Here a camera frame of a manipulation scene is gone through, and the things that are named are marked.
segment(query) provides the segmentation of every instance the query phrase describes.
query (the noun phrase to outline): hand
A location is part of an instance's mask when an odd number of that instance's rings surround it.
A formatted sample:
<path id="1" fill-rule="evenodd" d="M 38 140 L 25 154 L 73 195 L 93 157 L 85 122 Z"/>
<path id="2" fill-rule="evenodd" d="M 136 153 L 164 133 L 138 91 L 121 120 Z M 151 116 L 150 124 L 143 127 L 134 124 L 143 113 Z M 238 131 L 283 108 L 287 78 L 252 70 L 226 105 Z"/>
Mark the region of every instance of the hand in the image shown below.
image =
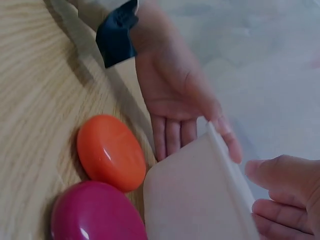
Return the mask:
<path id="1" fill-rule="evenodd" d="M 197 118 L 204 116 L 222 135 L 231 158 L 240 163 L 242 152 L 236 136 L 178 31 L 153 1 L 144 1 L 138 16 L 140 23 L 131 32 L 138 49 L 135 68 L 151 116 L 158 161 L 195 140 Z"/>
<path id="2" fill-rule="evenodd" d="M 245 172 L 272 199 L 252 206 L 261 239 L 320 239 L 320 161 L 279 156 L 249 161 Z"/>

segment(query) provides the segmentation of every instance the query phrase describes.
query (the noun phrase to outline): wrist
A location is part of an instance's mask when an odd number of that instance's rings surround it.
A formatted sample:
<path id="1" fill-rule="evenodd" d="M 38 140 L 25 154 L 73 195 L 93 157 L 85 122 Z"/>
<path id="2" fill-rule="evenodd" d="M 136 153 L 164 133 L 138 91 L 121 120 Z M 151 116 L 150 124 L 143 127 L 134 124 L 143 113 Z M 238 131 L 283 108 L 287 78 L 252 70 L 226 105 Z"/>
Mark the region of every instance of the wrist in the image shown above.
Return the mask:
<path id="1" fill-rule="evenodd" d="M 177 35 L 173 23 L 154 0 L 143 0 L 136 15 L 139 21 L 130 30 L 130 38 L 138 53 L 161 46 Z"/>

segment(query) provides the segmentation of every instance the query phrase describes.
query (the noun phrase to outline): sleeve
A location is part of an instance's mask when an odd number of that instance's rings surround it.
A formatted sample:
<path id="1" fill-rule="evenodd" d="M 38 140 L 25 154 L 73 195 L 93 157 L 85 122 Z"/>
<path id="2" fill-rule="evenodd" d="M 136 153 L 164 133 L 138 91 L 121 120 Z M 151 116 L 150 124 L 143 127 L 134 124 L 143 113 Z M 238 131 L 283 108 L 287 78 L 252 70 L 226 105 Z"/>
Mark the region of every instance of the sleeve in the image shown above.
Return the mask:
<path id="1" fill-rule="evenodd" d="M 128 0 L 67 0 L 78 10 L 79 18 L 94 31 L 106 19 L 108 14 Z"/>

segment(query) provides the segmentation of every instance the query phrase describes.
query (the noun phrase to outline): magenta lid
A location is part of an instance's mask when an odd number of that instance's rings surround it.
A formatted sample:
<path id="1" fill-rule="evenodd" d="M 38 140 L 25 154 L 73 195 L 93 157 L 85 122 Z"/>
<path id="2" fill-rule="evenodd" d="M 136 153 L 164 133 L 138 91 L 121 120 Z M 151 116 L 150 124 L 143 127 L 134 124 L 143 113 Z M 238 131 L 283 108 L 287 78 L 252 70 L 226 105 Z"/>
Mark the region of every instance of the magenta lid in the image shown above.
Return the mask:
<path id="1" fill-rule="evenodd" d="M 106 183 L 87 181 L 66 190 L 51 216 L 53 240 L 147 240 L 127 197 Z"/>

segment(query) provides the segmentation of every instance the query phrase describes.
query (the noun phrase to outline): wood grain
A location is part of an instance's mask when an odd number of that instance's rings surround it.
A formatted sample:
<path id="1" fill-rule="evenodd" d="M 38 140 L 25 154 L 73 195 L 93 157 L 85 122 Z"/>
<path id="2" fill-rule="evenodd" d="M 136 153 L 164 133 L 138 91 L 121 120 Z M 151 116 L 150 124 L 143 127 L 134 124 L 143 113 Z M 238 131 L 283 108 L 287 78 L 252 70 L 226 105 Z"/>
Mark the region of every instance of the wood grain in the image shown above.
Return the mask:
<path id="1" fill-rule="evenodd" d="M 0 239 L 50 239 L 52 203 L 86 180 L 75 150 L 96 114 L 126 123 L 155 163 L 129 60 L 105 70 L 94 34 L 64 0 L 0 1 Z M 143 215 L 142 188 L 128 197 Z"/>

